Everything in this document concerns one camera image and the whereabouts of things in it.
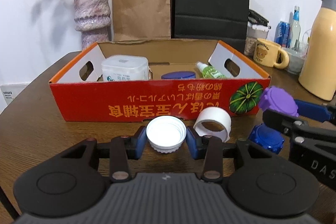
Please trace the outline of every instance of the white cap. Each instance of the white cap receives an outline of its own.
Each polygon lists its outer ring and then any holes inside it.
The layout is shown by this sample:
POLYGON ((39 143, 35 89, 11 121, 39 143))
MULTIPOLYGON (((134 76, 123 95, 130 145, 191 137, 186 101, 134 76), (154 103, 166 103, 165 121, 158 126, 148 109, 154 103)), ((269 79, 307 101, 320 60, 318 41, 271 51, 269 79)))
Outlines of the white cap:
POLYGON ((186 127, 176 117, 161 116, 149 122, 146 134, 152 148, 161 153, 171 153, 182 145, 186 127))
POLYGON ((198 61, 196 63, 196 67, 199 69, 200 72, 203 72, 203 70, 207 67, 208 65, 207 64, 204 64, 200 61, 198 61))
POLYGON ((203 109, 197 117, 194 129, 198 135, 211 135, 222 139, 222 142, 228 141, 231 131, 230 115, 220 107, 207 107, 203 109), (202 125, 202 122, 215 122, 220 124, 224 129, 221 131, 211 131, 202 125))

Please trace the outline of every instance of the cardboard box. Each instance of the cardboard box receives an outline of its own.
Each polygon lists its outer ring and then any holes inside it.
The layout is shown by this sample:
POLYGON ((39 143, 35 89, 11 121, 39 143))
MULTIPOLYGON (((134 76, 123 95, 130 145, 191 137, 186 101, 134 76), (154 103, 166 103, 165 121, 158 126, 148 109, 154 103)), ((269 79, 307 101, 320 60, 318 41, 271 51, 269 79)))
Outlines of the cardboard box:
POLYGON ((161 115, 196 119, 209 106, 219 106, 231 116, 254 115, 258 106, 253 101, 257 103, 256 96, 269 82, 264 70, 222 41, 171 39, 92 44, 62 68, 49 85, 66 121, 140 122, 161 115), (145 56, 153 80, 103 82, 101 62, 115 54, 145 56), (208 60, 231 78, 200 79, 195 63, 208 60), (182 70, 195 71, 197 79, 161 80, 165 73, 182 70), (242 113, 246 104, 253 108, 242 113))

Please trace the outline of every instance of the pumpkin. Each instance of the pumpkin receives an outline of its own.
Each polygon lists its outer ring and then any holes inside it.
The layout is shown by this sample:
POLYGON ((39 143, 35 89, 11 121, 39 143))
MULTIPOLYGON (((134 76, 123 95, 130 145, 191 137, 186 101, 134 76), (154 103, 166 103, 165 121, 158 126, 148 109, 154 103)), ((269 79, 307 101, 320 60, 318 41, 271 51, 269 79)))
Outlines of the pumpkin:
POLYGON ((230 98, 230 110, 243 114, 252 110, 259 102, 263 87, 258 82, 249 82, 241 86, 230 98))

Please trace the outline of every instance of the textured pink vase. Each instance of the textured pink vase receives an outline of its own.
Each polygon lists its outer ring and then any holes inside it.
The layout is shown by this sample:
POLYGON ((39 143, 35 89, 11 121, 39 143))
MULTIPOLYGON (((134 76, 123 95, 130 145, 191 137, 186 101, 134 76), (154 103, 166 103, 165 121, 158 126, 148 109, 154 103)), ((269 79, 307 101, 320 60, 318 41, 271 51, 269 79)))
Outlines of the textured pink vase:
POLYGON ((82 32, 82 49, 94 42, 109 41, 111 25, 109 0, 73 0, 75 30, 82 32))

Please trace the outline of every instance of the dark blue bottle cap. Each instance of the dark blue bottle cap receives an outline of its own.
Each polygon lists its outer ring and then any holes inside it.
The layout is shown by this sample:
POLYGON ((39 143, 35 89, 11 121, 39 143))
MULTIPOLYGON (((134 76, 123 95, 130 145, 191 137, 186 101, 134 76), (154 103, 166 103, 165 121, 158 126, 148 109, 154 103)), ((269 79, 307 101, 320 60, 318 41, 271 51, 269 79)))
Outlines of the dark blue bottle cap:
POLYGON ((285 141, 280 132, 264 123, 255 126, 248 139, 275 154, 279 154, 285 141))
POLYGON ((161 79, 192 79, 196 78, 193 71, 174 71, 161 76, 161 79))

